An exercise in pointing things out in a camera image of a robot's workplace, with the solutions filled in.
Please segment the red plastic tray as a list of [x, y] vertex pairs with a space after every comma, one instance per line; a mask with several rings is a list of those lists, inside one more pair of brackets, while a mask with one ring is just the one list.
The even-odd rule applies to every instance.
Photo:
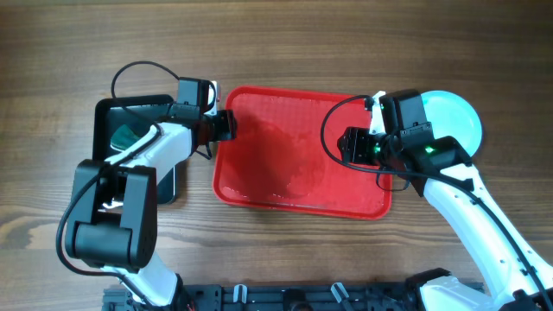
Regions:
[[334, 162], [347, 127], [366, 128], [371, 114], [347, 94], [240, 86], [225, 108], [238, 122], [219, 144], [213, 191], [228, 205], [381, 219], [391, 209], [392, 178]]

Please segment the light blue plate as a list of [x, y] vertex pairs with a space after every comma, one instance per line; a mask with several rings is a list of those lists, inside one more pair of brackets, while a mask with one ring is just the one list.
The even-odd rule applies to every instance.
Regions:
[[427, 120], [435, 138], [452, 136], [473, 156], [482, 142], [483, 130], [476, 110], [461, 96], [447, 91], [421, 94]]

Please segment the green yellow sponge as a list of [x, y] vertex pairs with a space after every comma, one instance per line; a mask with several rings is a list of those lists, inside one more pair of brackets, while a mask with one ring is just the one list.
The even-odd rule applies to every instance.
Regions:
[[118, 127], [110, 139], [110, 147], [116, 151], [123, 152], [136, 143], [140, 136], [128, 125]]

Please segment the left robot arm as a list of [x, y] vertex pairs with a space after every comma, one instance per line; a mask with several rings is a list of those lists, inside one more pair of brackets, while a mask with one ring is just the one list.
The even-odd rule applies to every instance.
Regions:
[[200, 146], [234, 139], [237, 121], [232, 111], [199, 108], [138, 119], [149, 131], [129, 148], [76, 168], [56, 251], [76, 274], [121, 282], [121, 288], [104, 292], [104, 310], [195, 310], [181, 276], [155, 250], [157, 186]]

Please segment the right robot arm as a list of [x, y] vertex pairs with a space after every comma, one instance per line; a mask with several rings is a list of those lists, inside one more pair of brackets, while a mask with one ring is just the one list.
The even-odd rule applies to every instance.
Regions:
[[349, 127], [338, 139], [339, 163], [397, 175], [453, 228], [489, 289], [483, 294], [438, 270], [415, 277], [424, 310], [550, 310], [552, 267], [524, 240], [489, 194], [479, 170], [451, 136], [431, 130], [376, 132]]

